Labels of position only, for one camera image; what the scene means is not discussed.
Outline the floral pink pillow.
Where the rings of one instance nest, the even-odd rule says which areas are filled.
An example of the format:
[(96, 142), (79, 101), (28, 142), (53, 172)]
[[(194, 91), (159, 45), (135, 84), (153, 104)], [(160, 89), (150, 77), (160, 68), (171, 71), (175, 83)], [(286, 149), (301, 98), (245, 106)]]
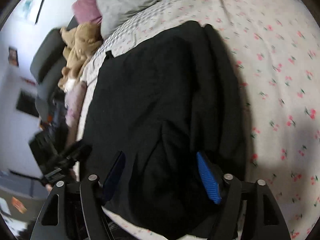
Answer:
[(80, 81), (73, 89), (66, 94), (65, 106), (67, 113), (65, 116), (66, 125), (68, 127), (68, 135), (66, 140), (66, 148), (76, 142), (78, 125), (81, 116), (82, 106), (87, 91), (87, 84)]

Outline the dark grey headboard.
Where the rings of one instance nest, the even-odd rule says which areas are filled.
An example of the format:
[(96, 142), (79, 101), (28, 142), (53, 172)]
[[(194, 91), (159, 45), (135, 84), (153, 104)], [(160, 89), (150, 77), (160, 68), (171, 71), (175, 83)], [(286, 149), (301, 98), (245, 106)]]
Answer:
[(53, 115), (55, 101), (63, 101), (65, 93), (58, 87), (62, 78), (61, 70), (66, 65), (60, 30), (52, 29), (37, 50), (30, 67), (30, 72), (37, 83), (35, 107), (41, 120), (47, 121)]

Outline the black garment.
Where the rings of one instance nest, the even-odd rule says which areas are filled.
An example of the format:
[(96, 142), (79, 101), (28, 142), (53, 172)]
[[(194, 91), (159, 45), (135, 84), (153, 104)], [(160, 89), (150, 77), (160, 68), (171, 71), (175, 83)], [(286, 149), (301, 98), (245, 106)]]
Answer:
[(208, 237), (221, 212), (196, 155), (239, 179), (246, 170), (238, 80), (218, 32), (188, 21), (105, 60), (83, 139), (92, 152), (80, 170), (102, 181), (126, 157), (105, 209), (167, 239)]

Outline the tan plush toy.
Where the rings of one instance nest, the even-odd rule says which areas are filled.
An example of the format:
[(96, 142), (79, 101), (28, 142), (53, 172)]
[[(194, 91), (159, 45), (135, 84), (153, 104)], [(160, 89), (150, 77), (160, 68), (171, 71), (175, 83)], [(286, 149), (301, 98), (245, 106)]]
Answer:
[(100, 25), (91, 22), (82, 23), (71, 30), (63, 27), (60, 34), (66, 44), (63, 57), (67, 63), (61, 70), (62, 78), (58, 87), (67, 93), (80, 81), (85, 66), (103, 44), (103, 40)]

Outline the framed wall picture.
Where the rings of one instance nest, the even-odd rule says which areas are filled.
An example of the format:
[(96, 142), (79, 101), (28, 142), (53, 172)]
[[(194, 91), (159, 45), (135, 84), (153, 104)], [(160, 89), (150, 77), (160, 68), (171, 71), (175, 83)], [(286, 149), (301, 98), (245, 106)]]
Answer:
[(34, 25), (37, 24), (44, 0), (24, 0), (22, 18)]

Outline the checkered cherry bed sheet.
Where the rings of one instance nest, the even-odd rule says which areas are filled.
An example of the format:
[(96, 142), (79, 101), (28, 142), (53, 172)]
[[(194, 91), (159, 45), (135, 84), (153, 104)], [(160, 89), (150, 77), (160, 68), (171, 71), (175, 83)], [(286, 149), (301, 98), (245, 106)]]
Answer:
[(267, 182), (290, 237), (307, 239), (319, 219), (319, 26), (301, 0), (162, 0), (135, 14), (84, 70), (78, 139), (106, 52), (189, 20), (212, 25), (231, 55), (245, 101), (246, 177)]

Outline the purple pillow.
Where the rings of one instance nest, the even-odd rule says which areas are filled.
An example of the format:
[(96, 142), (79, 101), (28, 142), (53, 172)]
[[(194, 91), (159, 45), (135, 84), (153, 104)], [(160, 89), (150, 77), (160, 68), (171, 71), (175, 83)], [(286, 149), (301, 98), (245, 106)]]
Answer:
[(96, 0), (76, 0), (72, 5), (72, 11), (79, 24), (85, 22), (101, 23), (102, 16)]

